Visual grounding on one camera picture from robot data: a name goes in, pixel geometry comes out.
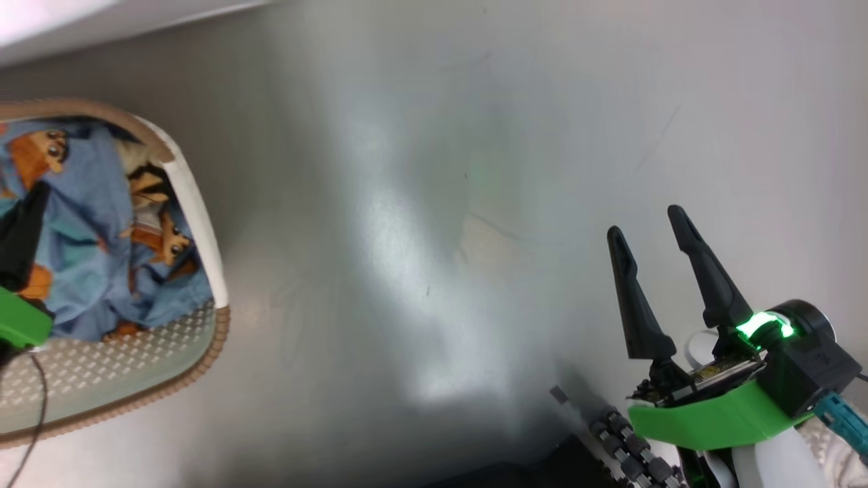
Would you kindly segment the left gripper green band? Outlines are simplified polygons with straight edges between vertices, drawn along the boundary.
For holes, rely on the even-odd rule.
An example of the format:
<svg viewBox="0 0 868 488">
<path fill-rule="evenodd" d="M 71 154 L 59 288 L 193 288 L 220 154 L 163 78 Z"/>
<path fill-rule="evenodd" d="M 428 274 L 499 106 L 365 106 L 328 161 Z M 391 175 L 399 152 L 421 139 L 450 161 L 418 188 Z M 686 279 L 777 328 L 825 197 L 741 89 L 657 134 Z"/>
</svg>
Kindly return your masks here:
<svg viewBox="0 0 868 488">
<path fill-rule="evenodd" d="M 16 294 L 30 281 L 51 194 L 52 188 L 38 180 L 25 198 L 2 216 L 1 340 L 18 349 L 43 346 L 55 322 L 55 315 L 43 303 L 29 302 Z"/>
</svg>

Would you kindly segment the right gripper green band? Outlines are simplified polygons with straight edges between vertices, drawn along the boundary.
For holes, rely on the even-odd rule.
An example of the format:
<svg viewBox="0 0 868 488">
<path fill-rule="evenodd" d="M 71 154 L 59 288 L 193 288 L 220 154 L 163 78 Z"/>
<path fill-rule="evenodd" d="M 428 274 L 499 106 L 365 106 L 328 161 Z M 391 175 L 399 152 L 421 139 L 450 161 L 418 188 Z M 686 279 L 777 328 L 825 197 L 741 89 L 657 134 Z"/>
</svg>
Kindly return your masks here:
<svg viewBox="0 0 868 488">
<path fill-rule="evenodd" d="M 667 208 L 679 250 L 690 260 L 709 329 L 738 327 L 754 312 L 683 207 Z M 647 359 L 648 379 L 631 396 L 627 419 L 642 438 L 683 450 L 746 447 L 777 436 L 812 411 L 812 384 L 788 357 L 793 331 L 725 331 L 723 351 L 692 371 L 661 330 L 637 278 L 623 232 L 607 231 L 621 325 L 630 359 Z"/>
</svg>

